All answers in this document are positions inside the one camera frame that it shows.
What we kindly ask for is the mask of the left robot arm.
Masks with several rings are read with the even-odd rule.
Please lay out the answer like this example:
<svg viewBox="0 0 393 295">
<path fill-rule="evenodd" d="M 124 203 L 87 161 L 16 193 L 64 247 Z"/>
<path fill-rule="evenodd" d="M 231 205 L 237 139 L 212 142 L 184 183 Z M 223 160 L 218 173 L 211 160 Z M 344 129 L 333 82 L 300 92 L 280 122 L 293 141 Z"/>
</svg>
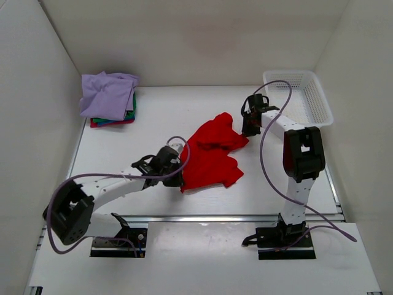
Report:
<svg viewBox="0 0 393 295">
<path fill-rule="evenodd" d="M 128 239 L 129 225 L 117 213 L 100 214 L 99 208 L 128 194 L 156 186 L 181 187 L 184 184 L 179 170 L 183 145 L 162 147 L 157 155 L 147 155 L 121 171 L 121 177 L 78 184 L 68 181 L 55 194 L 50 225 L 63 245 L 69 246 L 85 237 L 108 238 L 121 245 Z"/>
</svg>

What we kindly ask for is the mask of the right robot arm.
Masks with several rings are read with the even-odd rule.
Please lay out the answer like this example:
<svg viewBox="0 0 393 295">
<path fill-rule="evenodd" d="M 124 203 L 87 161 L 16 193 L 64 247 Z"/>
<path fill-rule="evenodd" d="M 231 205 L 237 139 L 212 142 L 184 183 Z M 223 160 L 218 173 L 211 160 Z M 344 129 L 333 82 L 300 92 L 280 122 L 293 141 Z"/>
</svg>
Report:
<svg viewBox="0 0 393 295">
<path fill-rule="evenodd" d="M 263 127 L 282 140 L 282 165 L 289 179 L 275 238 L 280 245 L 289 246 L 305 231 L 305 205 L 316 178 L 325 169 L 320 129 L 280 115 L 279 108 L 270 106 L 268 97 L 259 93 L 245 99 L 241 115 L 243 136 L 259 135 Z"/>
</svg>

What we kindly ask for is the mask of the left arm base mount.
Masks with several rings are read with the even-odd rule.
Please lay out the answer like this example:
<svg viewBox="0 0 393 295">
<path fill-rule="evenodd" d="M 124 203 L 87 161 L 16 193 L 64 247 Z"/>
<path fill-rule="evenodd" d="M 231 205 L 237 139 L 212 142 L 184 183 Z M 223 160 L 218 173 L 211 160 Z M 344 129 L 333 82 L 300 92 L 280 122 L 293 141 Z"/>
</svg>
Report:
<svg viewBox="0 0 393 295">
<path fill-rule="evenodd" d="M 117 213 L 94 214 L 88 228 L 92 258 L 144 258 L 148 223 L 130 223 Z"/>
</svg>

